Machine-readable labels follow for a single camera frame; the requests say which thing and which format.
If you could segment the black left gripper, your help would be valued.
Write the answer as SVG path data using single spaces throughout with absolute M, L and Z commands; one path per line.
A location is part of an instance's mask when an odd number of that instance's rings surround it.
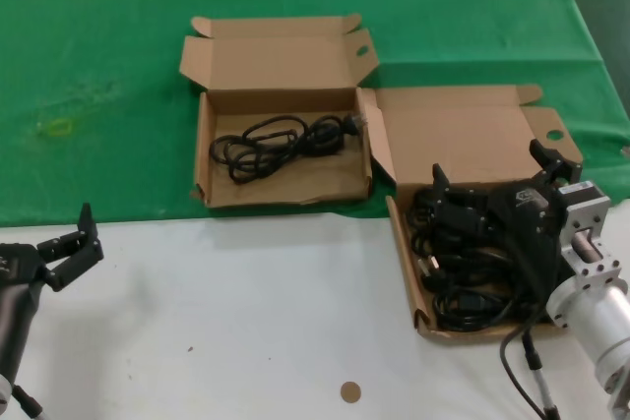
M 1 375 L 16 377 L 45 284 L 55 292 L 104 258 L 92 207 L 84 203 L 77 230 L 36 246 L 1 245 Z

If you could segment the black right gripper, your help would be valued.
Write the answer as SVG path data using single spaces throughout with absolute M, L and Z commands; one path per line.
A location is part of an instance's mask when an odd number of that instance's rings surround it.
M 534 177 L 499 183 L 488 190 L 453 186 L 434 163 L 430 223 L 434 230 L 488 239 L 493 227 L 487 214 L 491 214 L 535 299 L 545 303 L 559 283 L 563 266 L 557 186 L 560 181 L 578 183 L 582 165 L 537 139 L 531 140 L 529 151 L 540 167 Z

